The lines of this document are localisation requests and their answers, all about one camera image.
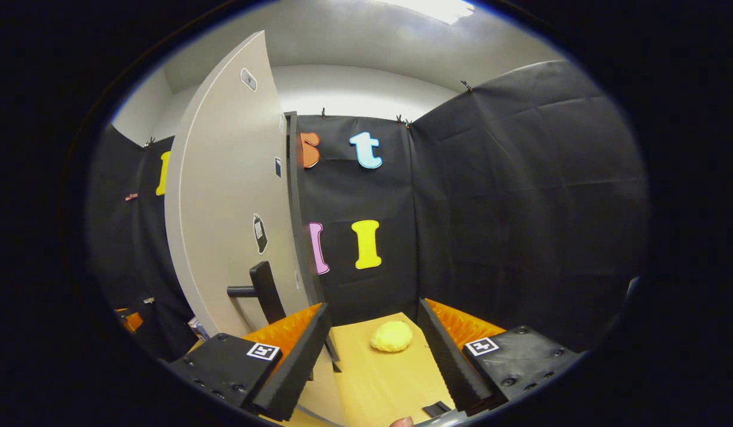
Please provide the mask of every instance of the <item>sponge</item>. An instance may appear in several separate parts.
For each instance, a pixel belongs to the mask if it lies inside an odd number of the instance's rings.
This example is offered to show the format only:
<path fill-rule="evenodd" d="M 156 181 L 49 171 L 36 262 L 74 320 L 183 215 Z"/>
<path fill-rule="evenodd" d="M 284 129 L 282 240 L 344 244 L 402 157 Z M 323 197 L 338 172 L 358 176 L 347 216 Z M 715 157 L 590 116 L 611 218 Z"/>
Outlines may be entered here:
<path fill-rule="evenodd" d="M 378 327 L 372 335 L 372 347 L 387 351 L 398 352 L 412 342 L 412 328 L 402 321 L 389 321 Z"/>

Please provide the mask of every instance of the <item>black curtain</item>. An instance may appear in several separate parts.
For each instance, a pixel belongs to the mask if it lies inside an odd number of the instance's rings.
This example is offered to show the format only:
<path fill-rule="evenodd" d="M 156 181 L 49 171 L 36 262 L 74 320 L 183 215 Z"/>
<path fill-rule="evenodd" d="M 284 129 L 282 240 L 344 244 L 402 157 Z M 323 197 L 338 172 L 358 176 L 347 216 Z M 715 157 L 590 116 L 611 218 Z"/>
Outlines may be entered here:
<path fill-rule="evenodd" d="M 133 338 L 153 357 L 181 357 L 196 342 L 187 326 L 193 317 L 168 253 L 163 196 L 155 195 L 160 156 L 171 140 L 147 147 L 109 125 L 90 167 L 85 198 L 88 268 L 115 308 L 130 308 L 144 320 Z M 138 197 L 125 202 L 125 197 Z M 153 303 L 145 303 L 147 298 Z"/>
<path fill-rule="evenodd" d="M 406 127 L 363 117 L 298 116 L 300 132 L 314 132 L 320 161 L 302 171 L 306 192 L 302 215 L 323 225 L 321 252 L 330 270 L 320 275 L 333 326 L 402 311 L 416 318 L 416 228 Z M 364 168 L 350 138 L 369 132 L 380 145 L 378 168 Z M 358 270 L 356 233 L 351 224 L 380 223 L 375 232 L 382 264 Z"/>
<path fill-rule="evenodd" d="M 410 129 L 421 297 L 594 347 L 640 274 L 648 182 L 575 66 L 511 71 Z"/>

